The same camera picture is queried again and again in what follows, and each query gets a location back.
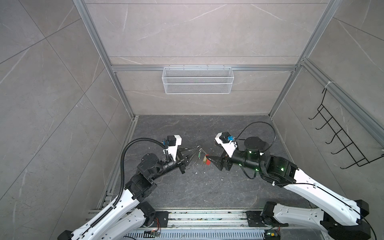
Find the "black wire rack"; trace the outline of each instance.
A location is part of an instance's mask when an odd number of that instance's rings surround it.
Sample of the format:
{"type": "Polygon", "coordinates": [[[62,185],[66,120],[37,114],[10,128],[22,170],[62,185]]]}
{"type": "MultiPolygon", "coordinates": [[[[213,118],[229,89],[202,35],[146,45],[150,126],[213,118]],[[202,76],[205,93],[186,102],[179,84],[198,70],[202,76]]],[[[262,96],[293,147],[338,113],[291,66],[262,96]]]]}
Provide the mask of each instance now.
{"type": "Polygon", "coordinates": [[[312,120],[312,119],[314,119],[317,115],[320,114],[320,115],[323,117],[323,119],[325,120],[325,123],[324,123],[324,125],[323,125],[321,128],[316,128],[316,130],[320,130],[320,129],[322,129],[324,126],[328,125],[328,126],[332,129],[332,131],[333,131],[333,133],[334,133],[333,138],[331,139],[331,141],[330,141],[330,142],[325,142],[325,143],[326,143],[326,144],[331,144],[331,143],[333,142],[333,140],[335,139],[335,137],[337,137],[337,138],[339,139],[339,141],[341,142],[341,144],[343,145],[343,148],[342,148],[342,149],[340,149],[338,152],[335,152],[335,153],[331,152],[331,154],[338,154],[339,152],[341,152],[342,150],[345,149],[345,150],[349,153],[349,155],[351,156],[351,158],[353,159],[353,161],[354,161],[353,164],[351,164],[351,165],[349,165],[349,166],[347,166],[347,167],[340,167],[340,168],[341,168],[341,169],[347,169],[347,168],[349,168],[349,167],[352,167],[353,165],[357,165],[357,166],[361,167],[361,166],[364,166],[364,165],[366,165],[366,164],[368,164],[368,163],[371,163],[371,162],[373,162],[373,161],[376,161],[377,159],[380,159],[380,158],[384,157],[384,154],[382,154],[380,157],[375,158],[375,159],[373,159],[373,160],[371,160],[371,161],[369,161],[369,160],[365,157],[365,155],[360,151],[360,149],[359,149],[359,148],[357,147],[357,145],[353,142],[353,140],[350,138],[350,136],[347,134],[347,132],[340,126],[340,124],[336,121],[336,119],[332,116],[332,114],[328,111],[328,109],[323,105],[324,97],[325,97],[325,94],[327,93],[327,89],[326,89],[326,88],[323,89],[323,91],[322,91],[321,93],[324,93],[324,95],[323,95],[323,99],[322,99],[322,101],[321,101],[320,106],[317,108],[317,113],[316,113],[316,115],[315,115],[313,118],[309,118],[309,119],[312,120]],[[322,110],[326,111],[326,112],[331,116],[328,120],[327,120],[327,119],[324,117],[324,115],[321,113],[322,110]],[[329,121],[331,121],[332,119],[333,119],[334,122],[336,122],[336,124],[340,127],[340,130],[335,131],[335,129],[329,124],[329,121]],[[347,143],[344,143],[344,142],[341,140],[339,134],[345,134],[345,135],[348,137],[348,139],[350,140],[350,143],[348,143],[348,144],[347,144],[347,143]],[[362,158],[361,160],[358,160],[358,161],[357,161],[357,160],[353,157],[353,155],[351,154],[350,150],[348,149],[349,146],[355,147],[355,148],[360,152],[360,154],[362,155],[363,158],[362,158]]]}

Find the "marble tile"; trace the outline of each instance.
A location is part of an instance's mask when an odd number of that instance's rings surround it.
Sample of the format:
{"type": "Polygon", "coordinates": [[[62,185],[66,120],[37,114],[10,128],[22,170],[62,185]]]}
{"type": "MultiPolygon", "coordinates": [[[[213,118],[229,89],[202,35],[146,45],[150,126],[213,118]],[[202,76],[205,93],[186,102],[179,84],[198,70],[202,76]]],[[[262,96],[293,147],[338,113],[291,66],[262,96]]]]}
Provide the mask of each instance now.
{"type": "Polygon", "coordinates": [[[326,4],[87,6],[110,56],[217,57],[298,56],[326,4]]]}
{"type": "Polygon", "coordinates": [[[120,101],[108,124],[108,127],[111,129],[119,143],[124,141],[125,133],[130,123],[131,119],[129,118],[127,110],[125,109],[123,102],[120,101]]]}
{"type": "Polygon", "coordinates": [[[0,63],[43,38],[43,34],[19,1],[1,2],[0,63]]]}
{"type": "Polygon", "coordinates": [[[85,94],[108,124],[120,102],[120,96],[106,69],[101,72],[85,94]]]}
{"type": "MultiPolygon", "coordinates": [[[[201,145],[210,155],[220,155],[222,149],[215,145],[218,132],[238,134],[254,121],[271,122],[268,116],[139,116],[133,138],[150,137],[161,140],[167,135],[179,134],[182,147],[201,145]]],[[[270,142],[272,129],[266,124],[254,124],[242,137],[259,136],[270,142]]],[[[136,172],[143,155],[152,152],[160,159],[162,149],[153,143],[134,144],[126,155],[126,182],[136,172]]],[[[287,158],[280,139],[271,147],[271,154],[287,158]]],[[[185,174],[174,170],[155,180],[157,188],[146,198],[153,207],[244,207],[263,208],[266,201],[277,201],[293,207],[308,207],[308,201],[284,188],[273,187],[260,177],[247,179],[238,166],[230,171],[219,171],[213,164],[193,159],[185,174]]]]}
{"type": "MultiPolygon", "coordinates": [[[[325,120],[320,115],[313,120],[308,119],[308,117],[312,118],[316,114],[316,108],[320,105],[323,98],[322,90],[323,86],[308,72],[304,71],[299,74],[288,92],[286,100],[313,139],[317,149],[324,157],[346,196],[353,200],[363,199],[369,204],[370,209],[380,209],[382,208],[381,199],[384,196],[384,190],[381,187],[384,177],[376,173],[384,170],[384,158],[362,167],[352,166],[348,169],[340,169],[340,167],[347,167],[354,163],[353,159],[346,150],[335,155],[331,154],[331,152],[339,151],[343,146],[337,138],[331,144],[325,143],[332,139],[333,132],[329,126],[325,126],[321,130],[315,129],[315,127],[319,128],[325,123],[325,120]]],[[[382,154],[382,146],[330,93],[325,95],[323,104],[367,159],[373,160],[382,154]]],[[[357,160],[362,159],[361,154],[355,147],[350,146],[348,150],[357,160]]],[[[371,211],[368,216],[368,221],[373,223],[372,226],[375,231],[376,229],[380,230],[380,225],[384,222],[384,218],[379,212],[371,211]]]]}
{"type": "Polygon", "coordinates": [[[164,91],[161,71],[117,72],[125,91],[164,91]]]}
{"type": "Polygon", "coordinates": [[[74,230],[83,225],[89,210],[96,209],[119,148],[119,142],[107,128],[76,184],[51,240],[56,240],[64,230],[74,230]]]}
{"type": "Polygon", "coordinates": [[[235,71],[231,91],[281,90],[290,71],[235,71]]]}
{"type": "Polygon", "coordinates": [[[313,140],[286,100],[281,103],[273,120],[294,163],[313,179],[320,181],[338,194],[345,195],[313,140]]]}
{"type": "Polygon", "coordinates": [[[82,95],[46,40],[0,64],[0,196],[82,95]]]}
{"type": "Polygon", "coordinates": [[[47,38],[85,92],[104,69],[104,64],[80,19],[47,38]]]}
{"type": "Polygon", "coordinates": [[[344,0],[335,18],[384,39],[384,2],[381,0],[344,0]]]}
{"type": "Polygon", "coordinates": [[[220,3],[327,3],[327,0],[85,0],[86,3],[220,4],[220,3]]]}
{"type": "Polygon", "coordinates": [[[0,200],[5,239],[48,239],[107,125],[84,95],[0,200]]]}
{"type": "Polygon", "coordinates": [[[384,124],[384,41],[332,19],[310,59],[384,124]]]}
{"type": "Polygon", "coordinates": [[[233,91],[229,94],[165,94],[126,91],[135,114],[267,114],[280,91],[233,91]]]}
{"type": "Polygon", "coordinates": [[[252,57],[110,57],[114,65],[136,64],[293,64],[299,56],[252,57]]]}
{"type": "Polygon", "coordinates": [[[46,37],[80,18],[72,0],[20,2],[46,37]]]}

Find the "black cable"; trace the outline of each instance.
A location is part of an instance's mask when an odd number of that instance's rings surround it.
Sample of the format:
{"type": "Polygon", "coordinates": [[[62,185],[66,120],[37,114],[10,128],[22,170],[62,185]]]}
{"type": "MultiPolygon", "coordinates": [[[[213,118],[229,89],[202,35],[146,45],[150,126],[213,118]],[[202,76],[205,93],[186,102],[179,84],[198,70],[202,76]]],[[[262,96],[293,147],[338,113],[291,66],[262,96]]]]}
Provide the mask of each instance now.
{"type": "MultiPolygon", "coordinates": [[[[290,185],[290,184],[306,184],[306,185],[312,185],[312,186],[316,186],[312,183],[305,183],[305,182],[296,182],[296,183],[289,183],[289,184],[275,184],[275,185],[290,185]]],[[[348,206],[350,209],[354,210],[357,214],[359,214],[361,216],[362,219],[364,219],[364,221],[369,225],[369,227],[371,228],[372,232],[373,232],[373,235],[375,236],[375,240],[377,240],[377,237],[376,237],[376,233],[375,231],[373,230],[372,226],[369,224],[369,222],[367,221],[367,219],[365,219],[365,217],[363,217],[363,215],[361,215],[361,213],[359,213],[358,211],[356,211],[355,209],[352,208],[352,206],[346,204],[344,201],[340,200],[338,197],[336,197],[335,195],[333,195],[332,193],[322,189],[321,187],[317,187],[321,190],[323,190],[324,192],[328,193],[329,195],[331,195],[332,197],[336,198],[337,200],[339,200],[340,202],[344,203],[346,206],[348,206]]]]}
{"type": "Polygon", "coordinates": [[[257,171],[255,171],[253,177],[250,177],[250,176],[248,176],[248,174],[247,174],[246,171],[244,170],[243,166],[240,165],[240,168],[241,168],[241,170],[243,170],[243,173],[247,176],[247,178],[249,178],[249,179],[255,179],[256,174],[257,174],[257,171]]]}
{"type": "Polygon", "coordinates": [[[260,161],[259,166],[260,166],[260,170],[262,171],[262,173],[264,175],[266,175],[266,176],[269,176],[268,172],[266,171],[265,161],[264,160],[260,161]]]}
{"type": "Polygon", "coordinates": [[[124,238],[124,237],[131,238],[131,239],[133,239],[133,240],[136,240],[136,238],[133,238],[133,237],[123,236],[123,238],[124,238]]]}
{"type": "Polygon", "coordinates": [[[116,200],[112,204],[112,206],[110,206],[105,212],[103,212],[103,214],[100,217],[98,217],[90,225],[90,227],[88,229],[90,229],[91,227],[94,227],[98,222],[100,222],[109,212],[112,211],[112,209],[114,209],[114,207],[120,201],[121,195],[122,195],[122,193],[124,191],[124,159],[125,159],[125,154],[127,153],[127,150],[128,150],[129,147],[131,147],[134,143],[141,142],[141,141],[153,142],[153,143],[156,143],[157,145],[161,146],[165,150],[167,161],[169,161],[169,155],[168,155],[167,147],[164,144],[162,144],[161,142],[159,142],[159,141],[157,141],[155,139],[148,138],[148,137],[141,137],[141,138],[137,138],[137,139],[132,140],[131,142],[129,142],[125,146],[125,148],[123,149],[123,151],[121,153],[121,157],[120,157],[120,191],[119,191],[119,194],[117,195],[116,200]]]}
{"type": "Polygon", "coordinates": [[[269,123],[267,123],[267,122],[263,122],[263,121],[257,121],[257,122],[252,122],[252,123],[248,124],[248,125],[243,129],[243,131],[241,131],[241,133],[237,136],[237,138],[234,139],[234,141],[236,141],[236,140],[240,137],[240,135],[245,131],[245,129],[247,129],[247,127],[249,127],[250,125],[252,125],[252,124],[254,124],[254,123],[259,123],[259,122],[268,124],[268,125],[272,128],[272,130],[273,130],[273,133],[274,133],[274,135],[275,135],[275,136],[273,137],[273,141],[272,141],[271,145],[269,145],[269,147],[267,147],[267,149],[263,150],[263,152],[265,152],[265,151],[267,151],[268,149],[270,149],[270,147],[273,145],[273,143],[274,143],[275,140],[276,140],[276,131],[275,131],[274,127],[273,127],[271,124],[269,124],[269,123]]]}

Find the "cable tie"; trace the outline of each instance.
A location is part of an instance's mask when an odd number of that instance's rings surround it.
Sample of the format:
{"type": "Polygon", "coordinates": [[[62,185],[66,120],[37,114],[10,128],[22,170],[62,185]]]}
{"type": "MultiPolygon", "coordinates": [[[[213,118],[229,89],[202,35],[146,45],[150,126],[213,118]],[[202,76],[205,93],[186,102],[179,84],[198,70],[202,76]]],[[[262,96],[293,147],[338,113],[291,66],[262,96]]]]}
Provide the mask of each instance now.
{"type": "Polygon", "coordinates": [[[328,81],[327,85],[325,85],[324,88],[327,88],[327,86],[328,86],[330,83],[336,83],[336,82],[328,81]]]}

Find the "vented metal panel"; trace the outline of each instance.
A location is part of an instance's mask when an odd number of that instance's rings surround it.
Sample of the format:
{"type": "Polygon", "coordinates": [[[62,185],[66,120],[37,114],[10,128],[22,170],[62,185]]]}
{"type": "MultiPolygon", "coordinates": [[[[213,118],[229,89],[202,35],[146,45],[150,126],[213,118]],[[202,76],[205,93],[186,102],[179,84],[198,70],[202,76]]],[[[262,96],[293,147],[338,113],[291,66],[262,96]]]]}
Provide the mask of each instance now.
{"type": "Polygon", "coordinates": [[[162,80],[167,94],[230,93],[230,67],[168,67],[162,80]]]}
{"type": "Polygon", "coordinates": [[[144,234],[145,230],[134,230],[129,232],[121,240],[131,239],[137,240],[203,240],[203,239],[223,239],[223,240],[247,240],[247,239],[263,239],[264,230],[262,229],[208,229],[208,230],[161,230],[159,237],[153,238],[149,234],[144,234]]]}

